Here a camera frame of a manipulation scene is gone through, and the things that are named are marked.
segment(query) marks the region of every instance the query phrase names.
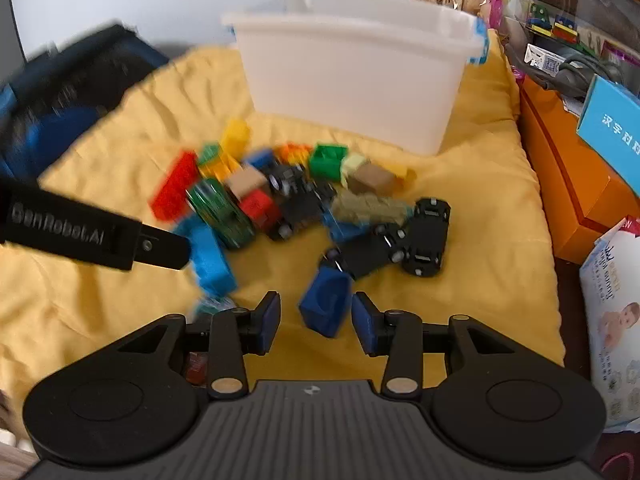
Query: yellow fabric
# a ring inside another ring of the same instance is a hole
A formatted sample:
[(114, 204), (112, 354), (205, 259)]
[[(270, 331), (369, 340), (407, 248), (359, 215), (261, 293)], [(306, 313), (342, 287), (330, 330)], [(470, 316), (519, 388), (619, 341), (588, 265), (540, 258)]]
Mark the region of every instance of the yellow fabric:
[[(384, 80), (381, 74), (380, 84)], [(422, 81), (407, 91), (419, 92), (423, 84), (438, 82)], [(466, 69), (441, 153), (416, 156), (355, 134), (254, 112), (239, 53), (201, 48), (130, 90), (120, 108), (78, 140), (41, 184), (170, 228), (154, 220), (149, 197), (178, 152), (217, 140), (228, 118), (248, 121), (252, 148), (287, 141), (347, 144), (415, 171), (399, 198), (437, 196), (452, 211), (438, 276), (420, 279), (388, 266), (359, 280), (355, 290), (366, 291), (382, 310), (410, 310), (428, 322), (469, 314), (561, 363), (551, 243), (538, 181), (514, 122), (517, 99), (493, 36), (488, 62)], [(252, 380), (382, 377), (385, 359), (362, 353), (348, 320), (335, 339), (302, 323), (298, 301), (329, 245), (318, 226), (284, 243), (261, 235), (228, 254), (239, 283), (232, 296), (239, 304), (252, 308), (268, 290), (282, 296), (282, 323), (271, 353), (246, 359)], [(190, 268), (136, 264), (127, 273), (0, 247), (0, 388), (19, 409), (47, 374), (159, 316), (190, 312), (199, 296)], [(442, 356), (425, 356), (424, 363), (424, 383), (439, 383), (445, 375)]]

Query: baby picture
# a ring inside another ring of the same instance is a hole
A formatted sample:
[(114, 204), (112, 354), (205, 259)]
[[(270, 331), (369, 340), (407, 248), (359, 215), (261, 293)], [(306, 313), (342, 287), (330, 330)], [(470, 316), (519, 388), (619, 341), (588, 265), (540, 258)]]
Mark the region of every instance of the baby picture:
[(605, 312), (598, 322), (598, 334), (603, 338), (605, 350), (618, 346), (626, 329), (631, 328), (640, 319), (640, 305), (629, 303), (620, 312)]

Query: black toy car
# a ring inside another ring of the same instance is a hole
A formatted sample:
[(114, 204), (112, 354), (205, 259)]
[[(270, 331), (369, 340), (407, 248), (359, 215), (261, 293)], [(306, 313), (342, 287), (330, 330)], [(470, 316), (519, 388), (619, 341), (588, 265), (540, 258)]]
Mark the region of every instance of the black toy car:
[(415, 203), (414, 216), (404, 224), (408, 250), (402, 268), (406, 272), (422, 278), (439, 272), (450, 213), (451, 208), (444, 200), (421, 198)]
[(299, 164), (279, 164), (269, 172), (268, 179), (274, 195), (283, 198), (291, 198), (313, 188), (313, 184), (306, 179), (304, 166)]
[(335, 189), (327, 182), (309, 183), (303, 190), (279, 204), (282, 218), (268, 232), (272, 240), (288, 240), (296, 231), (319, 222), (335, 197)]
[(366, 234), (329, 249), (321, 266), (351, 275), (354, 280), (388, 264), (398, 264), (406, 254), (406, 231), (395, 223), (378, 224)]

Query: logo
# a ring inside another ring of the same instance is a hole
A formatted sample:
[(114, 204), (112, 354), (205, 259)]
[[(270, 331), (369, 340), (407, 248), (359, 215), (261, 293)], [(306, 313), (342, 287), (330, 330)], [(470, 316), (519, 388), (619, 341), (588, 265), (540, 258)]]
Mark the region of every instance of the logo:
[(316, 386), (315, 384), (313, 384), (312, 386), (309, 386), (308, 388), (304, 388), (302, 391), (305, 392), (307, 395), (315, 395), (315, 394), (319, 394), (320, 393), (320, 388), (318, 386)]
[(80, 242), (101, 246), (104, 242), (104, 229), (89, 227), (85, 224), (73, 224), (68, 219), (56, 218), (49, 212), (37, 212), (25, 208), (22, 202), (15, 202), (11, 209), (11, 222), (29, 229), (44, 231)]

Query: white plastic bin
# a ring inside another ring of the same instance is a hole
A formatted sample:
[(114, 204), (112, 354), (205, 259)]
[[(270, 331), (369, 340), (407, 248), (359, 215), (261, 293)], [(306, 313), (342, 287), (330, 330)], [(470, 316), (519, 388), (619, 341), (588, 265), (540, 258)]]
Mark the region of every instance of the white plastic bin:
[(464, 67), (487, 40), (470, 14), (415, 0), (273, 0), (223, 16), (256, 110), (437, 153)]

